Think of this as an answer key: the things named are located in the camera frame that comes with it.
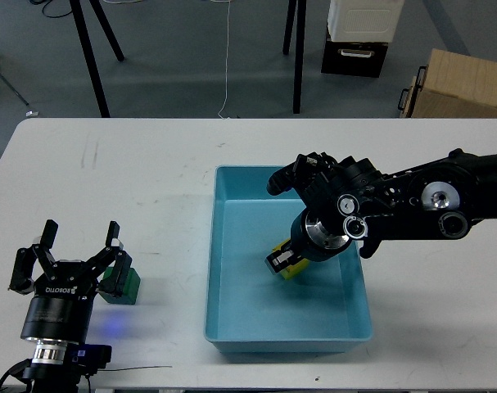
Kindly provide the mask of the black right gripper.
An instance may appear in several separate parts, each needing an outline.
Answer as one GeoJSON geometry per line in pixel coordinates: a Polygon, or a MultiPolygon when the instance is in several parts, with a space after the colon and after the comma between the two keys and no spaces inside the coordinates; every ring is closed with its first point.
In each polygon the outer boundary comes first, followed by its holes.
{"type": "Polygon", "coordinates": [[[279,273],[301,259],[324,262],[345,251],[351,244],[347,235],[330,233],[309,211],[302,211],[291,225],[291,240],[280,251],[271,252],[265,263],[279,273]]]}

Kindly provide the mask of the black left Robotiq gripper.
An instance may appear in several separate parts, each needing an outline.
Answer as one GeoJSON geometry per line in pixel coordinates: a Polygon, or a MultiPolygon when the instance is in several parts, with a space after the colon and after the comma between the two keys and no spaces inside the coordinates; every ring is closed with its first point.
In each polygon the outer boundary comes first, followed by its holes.
{"type": "Polygon", "coordinates": [[[48,219],[39,240],[16,252],[9,289],[19,294],[34,290],[20,338],[84,343],[96,293],[122,296],[132,258],[118,239],[120,226],[111,221],[105,246],[88,259],[88,272],[81,260],[56,262],[51,249],[57,230],[57,222],[48,219]],[[34,285],[36,261],[43,275],[34,285]]]}

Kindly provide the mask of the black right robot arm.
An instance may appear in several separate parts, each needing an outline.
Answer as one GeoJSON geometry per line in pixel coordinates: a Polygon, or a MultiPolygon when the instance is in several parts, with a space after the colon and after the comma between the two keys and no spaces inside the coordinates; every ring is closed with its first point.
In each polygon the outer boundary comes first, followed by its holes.
{"type": "Polygon", "coordinates": [[[267,184],[272,196],[295,190],[305,209],[288,240],[266,258],[273,273],[302,260],[323,262],[353,241],[371,257],[386,240],[456,240],[485,219],[497,219],[497,154],[455,149],[445,158],[395,174],[369,159],[338,161],[298,155],[267,184]]]}

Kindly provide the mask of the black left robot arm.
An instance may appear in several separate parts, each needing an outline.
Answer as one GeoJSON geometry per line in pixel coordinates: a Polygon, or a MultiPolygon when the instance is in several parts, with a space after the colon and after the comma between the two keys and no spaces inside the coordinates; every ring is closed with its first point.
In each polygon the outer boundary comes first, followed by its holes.
{"type": "Polygon", "coordinates": [[[20,336],[35,344],[34,355],[5,374],[25,384],[28,392],[76,392],[82,377],[104,369],[111,347],[86,342],[94,299],[133,305],[140,286],[115,221],[109,224],[104,247],[86,261],[53,258],[57,229],[49,219],[42,236],[17,251],[9,285],[33,297],[20,336]]]}

